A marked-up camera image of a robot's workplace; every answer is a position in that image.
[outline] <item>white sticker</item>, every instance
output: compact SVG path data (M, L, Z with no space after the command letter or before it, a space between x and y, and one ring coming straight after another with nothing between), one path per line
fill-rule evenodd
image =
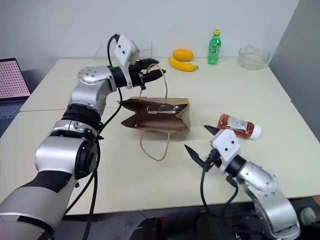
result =
M236 119L232 116L230 116L228 118L228 127L230 129L236 129L236 130L246 130L247 129L247 125L248 125L248 122L247 121L242 121L242 120L239 120L239 119Z

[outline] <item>white table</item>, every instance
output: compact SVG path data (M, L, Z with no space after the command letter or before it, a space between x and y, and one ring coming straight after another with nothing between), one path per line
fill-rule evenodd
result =
M106 109L102 120L114 110ZM35 177L36 150L63 113L64 110L20 112L0 138L0 201ZM184 144L202 157L207 155L211 149L211 135L202 126L216 125L222 113L262 126L263 132L257 141L239 139L241 155L271 169L279 178L286 197L320 194L317 184L320 181L319 142L292 103L266 94L265 98L220 98L203 104L191 101L191 130L172 135L167 157L161 162L148 158L141 151L140 131L120 124L132 115L122 109L102 132L105 140L100 142L95 213L201 205L201 168L191 160ZM154 156L161 156L166 138L166 134L147 133L144 146ZM80 181L81 187L73 191L71 200L86 180ZM209 204L224 203L233 191L215 167L206 175L204 192ZM92 188L70 214L87 214L91 197ZM235 200L248 201L249 198L240 190Z
M182 72L172 68L168 58L158 58L159 65L165 69L169 97L188 97L192 105L211 105L221 101L237 101L243 97L267 101L279 97L289 102L286 91L268 66L259 71L242 68L236 57L221 58L218 65L207 64L206 58L195 58L199 65L194 72ZM76 86L79 70L89 66L107 65L106 60L60 59L35 89L21 111L66 109L69 98ZM137 96L139 87L121 89L123 99ZM163 80L146 84L143 96L164 97ZM107 108L118 107L118 94L107 98Z

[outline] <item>bag handle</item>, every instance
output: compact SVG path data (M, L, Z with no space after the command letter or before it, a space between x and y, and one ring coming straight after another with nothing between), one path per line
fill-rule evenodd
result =
M165 85L164 103L166 104L166 103L167 103L167 98L168 98L168 85L167 85L167 80L166 80L164 71L162 71L161 67L159 67L158 64L153 63L153 64L150 64L150 65L147 67L146 73L149 73L150 68L152 68L152 67L154 67L154 66L156 66L156 67L160 70L160 72L161 72L161 74L162 74L162 77L163 77L163 80L164 80L164 85ZM142 94L142 89L141 89L141 91L140 91L140 93L139 93L139 98L141 98L141 94Z
M143 131L142 131L142 134L141 134L141 137L140 137L140 147L141 147L142 151L143 151L149 158L151 158L151 159L153 159L153 160L156 160L156 161L158 161L158 162L162 161L163 159L165 159L165 157L166 157L166 155L167 155L168 146L169 146L169 141L170 141L170 130L168 131L168 140L167 140L167 142L166 142L166 147L165 147L165 151L164 151L163 157L160 158L160 159L157 159L157 158L151 156L151 155L144 149L144 146L142 145L142 138L144 137L144 135L145 135L146 132L147 132L147 131L143 130Z

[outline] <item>bottle cap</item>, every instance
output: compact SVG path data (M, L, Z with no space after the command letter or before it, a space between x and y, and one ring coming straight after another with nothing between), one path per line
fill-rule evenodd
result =
M261 134L261 131L262 131L262 128L259 125L254 125L253 132L252 132L251 136L249 137L249 139L257 140L257 138Z
M219 29L216 29L213 34L214 34L214 35L217 35L217 36L220 36L220 30L219 30Z

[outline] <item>robotic arm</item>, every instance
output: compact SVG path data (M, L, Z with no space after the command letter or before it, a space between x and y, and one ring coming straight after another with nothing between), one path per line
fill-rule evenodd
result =
M37 176L0 204L0 240L42 240L55 232L78 180L97 166L96 145L106 98L117 88L140 86L162 76L142 73L154 59L137 60L138 47L115 35L117 67L86 67L78 73L67 110L35 154Z
M193 149L185 145L191 158L202 168L209 166L206 171L216 165L222 174L229 174L227 179L236 178L252 199L263 233L268 238L272 240L298 238L301 230L297 214L281 192L276 175L239 155L240 144L233 130L219 130L209 125L204 127L213 134L210 141L212 151L206 162L203 162Z

